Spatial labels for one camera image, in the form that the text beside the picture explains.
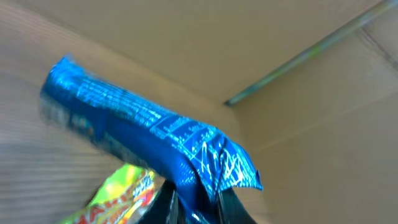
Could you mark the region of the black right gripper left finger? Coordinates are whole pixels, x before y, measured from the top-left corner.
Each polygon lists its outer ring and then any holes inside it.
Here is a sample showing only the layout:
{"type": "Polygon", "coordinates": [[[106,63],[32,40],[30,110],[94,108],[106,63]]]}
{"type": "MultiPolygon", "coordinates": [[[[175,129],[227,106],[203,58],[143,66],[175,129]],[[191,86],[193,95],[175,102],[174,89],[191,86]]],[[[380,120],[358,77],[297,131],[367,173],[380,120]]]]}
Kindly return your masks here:
{"type": "Polygon", "coordinates": [[[177,193],[166,180],[138,224],[177,224],[177,193]]]}

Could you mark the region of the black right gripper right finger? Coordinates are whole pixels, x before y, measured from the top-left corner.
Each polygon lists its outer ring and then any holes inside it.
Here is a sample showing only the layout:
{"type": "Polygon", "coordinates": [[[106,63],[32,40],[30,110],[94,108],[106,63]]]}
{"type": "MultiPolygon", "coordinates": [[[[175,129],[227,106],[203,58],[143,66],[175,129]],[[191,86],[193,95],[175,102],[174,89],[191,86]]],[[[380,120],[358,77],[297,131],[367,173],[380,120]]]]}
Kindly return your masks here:
{"type": "Polygon", "coordinates": [[[233,189],[218,194],[217,210],[219,224],[257,224],[233,189]]]}

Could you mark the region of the green yellow candy bag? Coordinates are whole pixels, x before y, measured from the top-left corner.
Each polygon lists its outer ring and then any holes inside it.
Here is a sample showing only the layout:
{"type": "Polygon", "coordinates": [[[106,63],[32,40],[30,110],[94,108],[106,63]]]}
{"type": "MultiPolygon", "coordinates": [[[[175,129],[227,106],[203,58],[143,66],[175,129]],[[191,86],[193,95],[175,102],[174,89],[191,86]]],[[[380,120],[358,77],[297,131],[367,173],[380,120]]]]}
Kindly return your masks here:
{"type": "Polygon", "coordinates": [[[137,223],[163,183],[164,178],[149,169],[124,164],[103,182],[88,205],[60,224],[137,223]]]}

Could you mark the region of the blue cookie pack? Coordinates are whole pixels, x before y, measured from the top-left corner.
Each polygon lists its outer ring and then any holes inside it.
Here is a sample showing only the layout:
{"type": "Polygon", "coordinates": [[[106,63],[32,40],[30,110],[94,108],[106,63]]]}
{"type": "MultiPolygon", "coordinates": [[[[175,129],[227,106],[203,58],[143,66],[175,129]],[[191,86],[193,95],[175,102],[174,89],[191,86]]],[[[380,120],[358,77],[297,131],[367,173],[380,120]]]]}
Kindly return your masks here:
{"type": "Polygon", "coordinates": [[[220,192],[262,190],[247,152],[221,130],[101,80],[68,57],[49,71],[40,109],[102,151],[173,183],[177,223],[219,223],[220,192]]]}

